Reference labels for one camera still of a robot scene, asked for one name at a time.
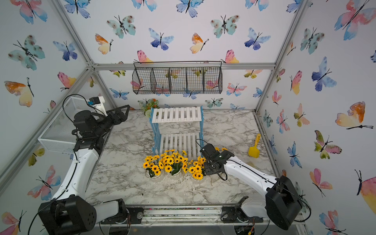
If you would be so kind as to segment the sunflower pot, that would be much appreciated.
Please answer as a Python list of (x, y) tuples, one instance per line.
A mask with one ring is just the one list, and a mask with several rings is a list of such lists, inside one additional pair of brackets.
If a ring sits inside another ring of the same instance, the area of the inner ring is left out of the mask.
[(188, 172), (193, 179), (201, 181), (206, 176), (205, 166), (206, 159), (204, 157), (198, 157), (197, 160), (192, 160), (188, 164)]
[(146, 176), (150, 179), (159, 177), (162, 174), (160, 167), (160, 155), (146, 156), (143, 168), (146, 170)]
[(228, 151), (227, 148), (218, 148), (218, 147), (215, 147), (215, 150), (218, 151), (218, 152)]
[(171, 176), (188, 171), (188, 154), (185, 150), (166, 150), (159, 158), (159, 167)]

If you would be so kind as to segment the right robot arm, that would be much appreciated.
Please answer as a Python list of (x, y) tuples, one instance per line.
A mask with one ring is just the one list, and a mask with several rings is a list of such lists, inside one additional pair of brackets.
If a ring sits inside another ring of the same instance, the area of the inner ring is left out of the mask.
[(298, 219), (298, 215), (308, 203), (298, 195), (286, 176), (277, 178), (263, 173), (228, 150), (216, 150), (212, 144), (206, 144), (200, 153), (206, 159), (204, 171), (207, 176), (217, 175), (223, 181), (234, 176), (264, 197), (264, 201), (257, 205), (247, 203), (248, 196), (244, 196), (234, 206), (223, 207), (220, 219), (224, 223), (255, 224), (266, 218), (277, 227), (288, 230), (294, 222), (305, 221)]

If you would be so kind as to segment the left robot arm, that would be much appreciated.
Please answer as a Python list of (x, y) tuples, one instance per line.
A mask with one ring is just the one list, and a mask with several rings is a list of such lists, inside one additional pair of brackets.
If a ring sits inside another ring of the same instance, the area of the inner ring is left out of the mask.
[(131, 107), (124, 105), (109, 111), (80, 111), (74, 116), (76, 144), (67, 175), (52, 200), (40, 205), (36, 214), (49, 235), (80, 235), (96, 224), (131, 223), (131, 212), (122, 199), (93, 206), (85, 199), (87, 186), (104, 147), (104, 137), (115, 125), (125, 122)]

